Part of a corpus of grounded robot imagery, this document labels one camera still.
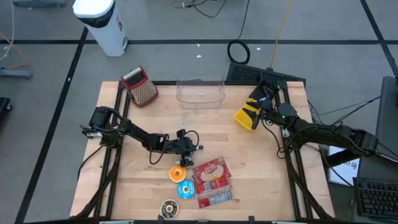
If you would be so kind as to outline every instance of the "black keyboard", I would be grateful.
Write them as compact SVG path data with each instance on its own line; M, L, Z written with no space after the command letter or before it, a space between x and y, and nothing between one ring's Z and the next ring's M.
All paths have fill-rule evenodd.
M229 65L226 81L260 81L260 76L268 83L275 83L276 81L293 81L303 82L305 86L305 78L277 73L269 68L264 70L234 62L231 62Z
M398 181L354 178L359 215L398 218Z

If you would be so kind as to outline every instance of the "transparent plastic bin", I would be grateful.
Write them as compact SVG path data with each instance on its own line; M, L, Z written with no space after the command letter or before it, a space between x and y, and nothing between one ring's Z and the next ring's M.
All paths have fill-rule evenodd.
M220 81L177 79L177 100L183 109L219 108L224 98L223 78Z

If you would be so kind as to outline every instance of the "red cheese grater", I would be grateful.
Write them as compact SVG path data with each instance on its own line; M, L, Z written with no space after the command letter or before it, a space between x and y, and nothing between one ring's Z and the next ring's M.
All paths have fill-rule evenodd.
M131 101L138 107L152 102L159 94L156 86L148 79L142 66L121 77Z

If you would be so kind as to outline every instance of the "gray floor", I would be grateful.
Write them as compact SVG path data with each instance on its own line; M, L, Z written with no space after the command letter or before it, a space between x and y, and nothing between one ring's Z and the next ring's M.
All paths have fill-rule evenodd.
M219 16L209 19L194 9L173 9L177 1L117 0L131 40L233 39L239 35L245 1L229 0ZM394 0L368 0L385 39L398 39ZM83 25L69 1L62 9L16 8L16 39L78 40ZM212 14L222 1L201 9ZM289 1L252 0L242 39L275 39ZM0 32L11 36L7 1L0 2ZM295 1L282 39L376 40L359 1ZM4 52L0 45L0 55ZM0 79L0 96L10 97L14 110L0 132L0 223L15 220L42 147L76 45L20 45L30 55L34 78ZM267 68L273 45L250 44L249 65ZM398 57L398 46L389 46ZM237 58L244 52L232 49ZM21 63L12 51L0 67ZM26 222L67 218L76 187L76 172L86 138L79 124L87 124L100 84L119 80L142 65L152 80L177 77L226 76L229 61L224 44L129 45L117 58L105 56L98 45L85 45L56 128L47 160L26 216ZM380 45L279 45L274 70L307 79L307 96L318 112L326 112L380 94L384 76L394 76ZM375 133L378 101L345 120L345 124ZM347 111L322 116L331 123ZM340 189L348 191L339 194ZM350 189L330 185L339 218L349 219Z

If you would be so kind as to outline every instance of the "white trash can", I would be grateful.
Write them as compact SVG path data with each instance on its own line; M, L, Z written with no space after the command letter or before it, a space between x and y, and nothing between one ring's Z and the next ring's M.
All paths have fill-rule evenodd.
M76 0L73 13L86 25L107 56L124 54L128 38L115 0Z

